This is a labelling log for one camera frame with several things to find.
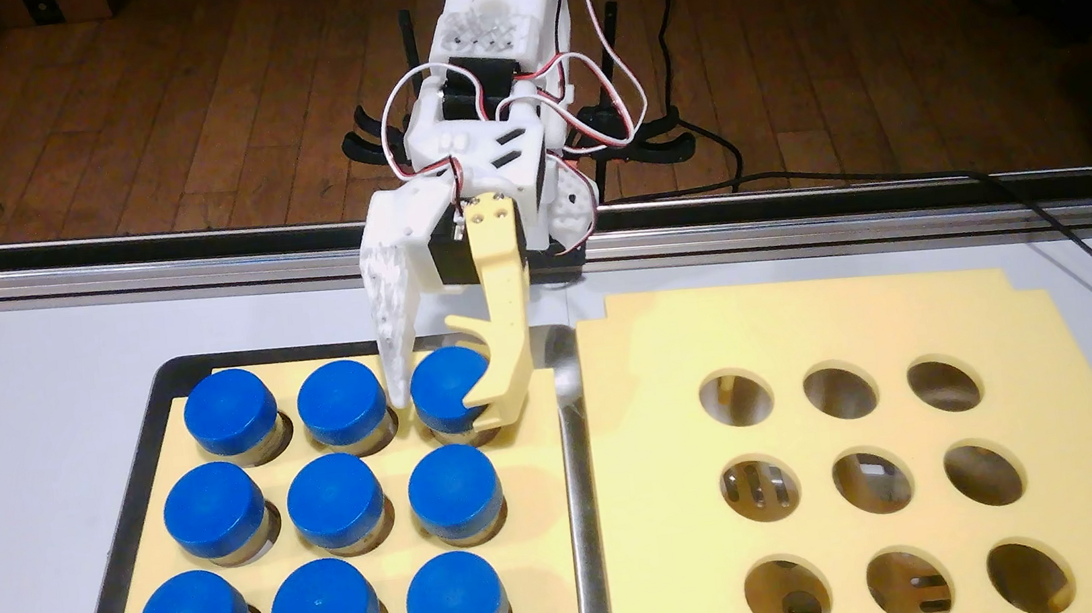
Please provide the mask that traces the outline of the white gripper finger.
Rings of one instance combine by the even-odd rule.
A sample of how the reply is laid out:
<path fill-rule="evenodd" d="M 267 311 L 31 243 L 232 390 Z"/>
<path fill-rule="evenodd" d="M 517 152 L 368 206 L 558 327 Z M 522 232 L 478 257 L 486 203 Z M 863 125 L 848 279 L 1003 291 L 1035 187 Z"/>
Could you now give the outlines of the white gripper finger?
<path fill-rule="evenodd" d="M 454 190 L 448 176 L 414 179 L 394 190 L 379 190 L 368 202 L 358 267 L 392 409 L 410 404 L 422 294 L 444 290 L 429 243 Z"/>

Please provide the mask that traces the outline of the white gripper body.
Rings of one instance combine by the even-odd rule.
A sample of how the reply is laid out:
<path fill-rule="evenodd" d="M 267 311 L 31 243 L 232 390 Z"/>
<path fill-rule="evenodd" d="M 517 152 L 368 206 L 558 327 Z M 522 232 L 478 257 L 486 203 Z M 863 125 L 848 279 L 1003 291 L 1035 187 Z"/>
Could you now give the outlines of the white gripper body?
<path fill-rule="evenodd" d="M 479 280 L 468 249 L 468 205 L 492 193 L 514 202 L 517 247 L 522 259 L 551 267 L 563 255 L 563 223 L 554 213 L 559 180 L 549 161 L 543 123 L 513 107 L 501 122 L 449 120 L 440 106 L 423 106 L 403 138 L 415 272 L 424 288 L 455 288 Z"/>

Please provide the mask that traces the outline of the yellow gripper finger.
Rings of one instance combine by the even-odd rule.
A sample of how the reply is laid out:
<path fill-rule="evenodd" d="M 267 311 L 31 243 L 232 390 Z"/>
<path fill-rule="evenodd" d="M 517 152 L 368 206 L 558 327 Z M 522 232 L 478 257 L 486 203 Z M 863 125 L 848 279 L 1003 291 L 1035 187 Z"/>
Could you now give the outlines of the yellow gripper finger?
<path fill-rule="evenodd" d="M 521 416 L 534 367 L 526 318 L 529 268 L 519 254 L 517 207 L 506 196 L 484 192 L 464 211 L 468 249 L 489 319 L 449 315 L 446 326 L 475 337 L 489 352 L 480 380 L 463 399 L 467 408 L 483 408 L 473 428 L 510 425 Z"/>

